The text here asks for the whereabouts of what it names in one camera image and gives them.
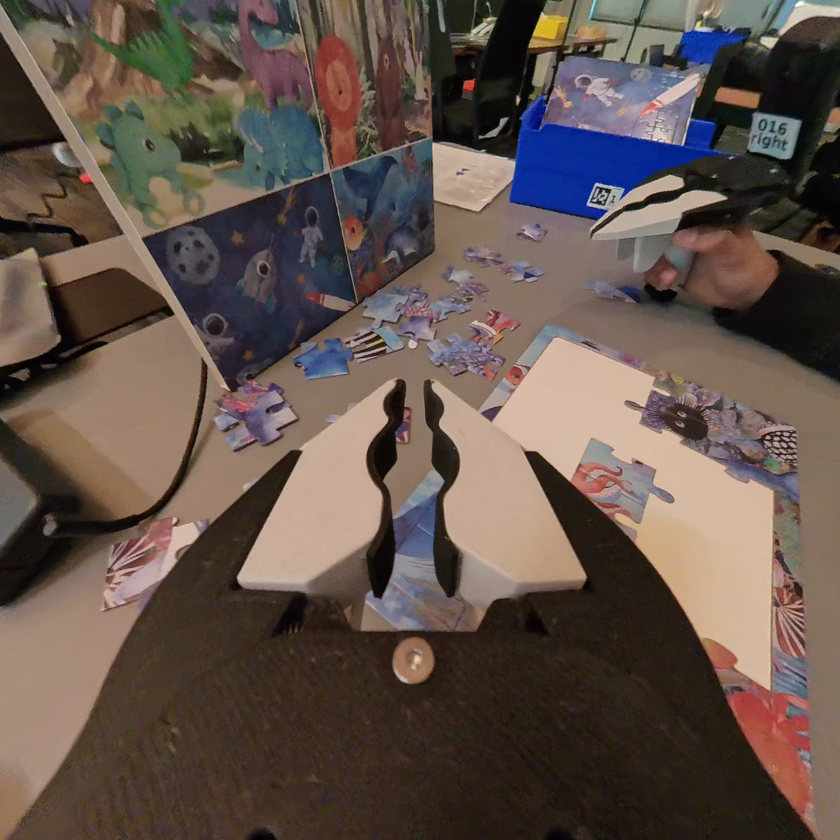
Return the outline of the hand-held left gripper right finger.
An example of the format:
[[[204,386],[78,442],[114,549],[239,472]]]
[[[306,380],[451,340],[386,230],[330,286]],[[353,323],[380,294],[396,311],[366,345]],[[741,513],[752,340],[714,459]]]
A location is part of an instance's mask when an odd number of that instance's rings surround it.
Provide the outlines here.
[[[500,599],[582,588],[585,571],[529,453],[441,382],[425,381],[423,398],[443,481],[433,556],[444,593],[486,610]]]

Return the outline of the assembled crab whale puzzle pieces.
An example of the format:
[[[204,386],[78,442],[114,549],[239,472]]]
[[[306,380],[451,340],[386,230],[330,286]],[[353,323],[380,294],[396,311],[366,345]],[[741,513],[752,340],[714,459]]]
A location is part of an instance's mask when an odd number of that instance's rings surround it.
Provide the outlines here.
[[[458,597],[447,597],[438,584],[433,537],[442,484],[440,476],[431,472],[396,513],[391,582],[382,598],[367,598],[367,608],[394,629],[473,632],[483,617],[482,610]],[[816,837],[807,688],[765,689],[741,672],[732,651],[710,639],[702,643],[744,735]]]

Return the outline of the ocean jigsaw puzzle tray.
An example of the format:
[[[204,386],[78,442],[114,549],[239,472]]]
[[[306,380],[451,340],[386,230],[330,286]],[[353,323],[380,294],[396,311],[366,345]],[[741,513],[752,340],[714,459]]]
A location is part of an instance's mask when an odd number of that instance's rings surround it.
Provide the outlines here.
[[[653,390],[694,393],[708,405],[720,396],[739,402],[549,325],[481,409],[570,482],[591,438],[653,468],[655,485],[675,502],[650,496],[641,523],[611,520],[656,568],[702,641],[732,651],[763,688],[805,686],[808,699],[799,472],[743,480],[705,454],[706,439],[644,427],[624,401],[644,403]]]

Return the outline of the purple leaf puzzle piece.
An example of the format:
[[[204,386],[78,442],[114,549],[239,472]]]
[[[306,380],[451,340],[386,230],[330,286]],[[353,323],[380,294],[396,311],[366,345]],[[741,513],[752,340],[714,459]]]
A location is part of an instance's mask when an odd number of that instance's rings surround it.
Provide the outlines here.
[[[180,523],[177,518],[153,521],[140,536],[111,548],[101,610],[137,603],[143,609],[209,520]]]

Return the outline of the sea urchin coral puzzle piece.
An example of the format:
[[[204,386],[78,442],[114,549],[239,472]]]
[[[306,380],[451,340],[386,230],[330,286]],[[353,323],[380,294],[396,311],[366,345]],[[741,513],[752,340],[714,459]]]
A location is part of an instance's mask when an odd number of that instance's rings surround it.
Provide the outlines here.
[[[657,433],[665,431],[688,439],[695,431],[693,406],[685,399],[651,391],[644,403],[625,400],[624,406],[638,415],[638,422]]]

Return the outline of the black sea urchin puzzle piece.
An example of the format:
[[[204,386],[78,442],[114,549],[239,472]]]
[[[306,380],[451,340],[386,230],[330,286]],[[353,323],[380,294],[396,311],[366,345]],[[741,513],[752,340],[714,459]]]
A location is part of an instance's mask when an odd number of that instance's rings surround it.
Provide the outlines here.
[[[720,443],[726,436],[721,410],[703,403],[697,394],[688,392],[680,397],[675,417],[676,432],[686,440]]]

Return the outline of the assembled coral reef puzzle pieces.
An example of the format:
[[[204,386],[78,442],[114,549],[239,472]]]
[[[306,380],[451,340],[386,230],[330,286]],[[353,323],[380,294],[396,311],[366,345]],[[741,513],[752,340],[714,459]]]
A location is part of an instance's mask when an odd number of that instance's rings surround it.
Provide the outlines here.
[[[724,395],[706,406],[709,431],[705,454],[732,476],[748,480],[787,478],[799,472],[794,425]]]

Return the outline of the person's right forearm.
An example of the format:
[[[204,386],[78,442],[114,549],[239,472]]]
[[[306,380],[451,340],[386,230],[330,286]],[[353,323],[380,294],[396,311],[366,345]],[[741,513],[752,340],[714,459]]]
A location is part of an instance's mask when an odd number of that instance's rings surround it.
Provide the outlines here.
[[[714,308],[716,323],[839,381],[839,278],[771,250],[779,271],[743,310]]]

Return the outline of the person's right hand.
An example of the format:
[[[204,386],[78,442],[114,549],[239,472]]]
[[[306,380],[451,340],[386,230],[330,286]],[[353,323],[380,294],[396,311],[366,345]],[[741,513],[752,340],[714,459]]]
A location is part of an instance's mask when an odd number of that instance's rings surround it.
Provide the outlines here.
[[[694,257],[680,290],[709,308],[750,308],[780,274],[777,260],[746,225],[679,230],[673,236],[673,245]]]

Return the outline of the space illustrated puzzle board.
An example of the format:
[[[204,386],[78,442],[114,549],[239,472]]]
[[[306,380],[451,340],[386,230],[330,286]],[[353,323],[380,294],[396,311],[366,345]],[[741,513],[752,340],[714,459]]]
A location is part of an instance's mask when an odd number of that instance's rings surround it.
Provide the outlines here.
[[[541,125],[683,145],[703,79],[695,70],[570,56],[560,64]]]

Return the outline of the blue plastic bin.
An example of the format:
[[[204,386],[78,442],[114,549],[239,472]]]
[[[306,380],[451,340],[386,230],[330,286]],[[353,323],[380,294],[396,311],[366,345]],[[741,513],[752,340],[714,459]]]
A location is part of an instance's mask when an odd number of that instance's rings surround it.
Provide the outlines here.
[[[546,109],[538,98],[522,115],[513,203],[598,219],[649,176],[718,154],[710,147],[713,122],[690,120],[686,144],[677,145],[552,123],[543,127]]]

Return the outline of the blue storage crate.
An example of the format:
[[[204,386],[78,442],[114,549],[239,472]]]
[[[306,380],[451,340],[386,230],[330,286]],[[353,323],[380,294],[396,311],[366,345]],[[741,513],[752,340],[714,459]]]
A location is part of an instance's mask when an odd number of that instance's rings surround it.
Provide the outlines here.
[[[675,48],[675,60],[689,65],[709,65],[718,51],[729,45],[740,44],[751,36],[750,28],[696,28],[683,33]]]

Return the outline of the scattered loose puzzle pieces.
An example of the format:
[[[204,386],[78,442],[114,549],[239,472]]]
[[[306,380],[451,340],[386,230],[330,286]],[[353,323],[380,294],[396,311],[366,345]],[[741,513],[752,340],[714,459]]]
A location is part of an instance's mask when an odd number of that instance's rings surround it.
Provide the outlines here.
[[[467,312],[469,304],[476,298],[484,300],[489,290],[465,269],[449,266],[444,278],[453,281],[457,291],[435,301],[420,286],[376,292],[364,303],[364,315],[371,319],[369,327],[356,330],[346,339],[325,340],[322,348],[314,342],[306,343],[295,365],[307,378],[318,380],[348,374],[351,361],[361,364],[422,344],[429,360],[452,375],[470,372],[493,380],[504,364],[496,347],[506,332],[521,324],[490,309],[484,318],[468,325],[467,335],[453,333],[439,339],[439,323],[446,322],[451,313]],[[262,385],[249,374],[237,390],[224,394],[216,405],[213,421],[234,452],[252,444],[273,443],[282,428],[298,420],[279,385]]]

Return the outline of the black office chair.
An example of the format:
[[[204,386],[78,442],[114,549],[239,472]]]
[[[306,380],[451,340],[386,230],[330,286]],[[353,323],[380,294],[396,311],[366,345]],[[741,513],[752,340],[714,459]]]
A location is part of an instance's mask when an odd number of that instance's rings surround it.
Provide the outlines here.
[[[457,69],[434,82],[433,137],[480,151],[496,149],[513,135],[528,47],[543,11],[542,1],[507,1],[482,50],[470,98]]]

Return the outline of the black electronic device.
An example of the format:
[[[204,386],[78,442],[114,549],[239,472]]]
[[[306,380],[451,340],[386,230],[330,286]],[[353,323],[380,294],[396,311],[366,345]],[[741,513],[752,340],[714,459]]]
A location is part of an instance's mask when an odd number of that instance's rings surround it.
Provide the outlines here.
[[[1,605],[15,601],[53,563],[45,519],[76,513],[77,490],[48,459],[1,423]]]

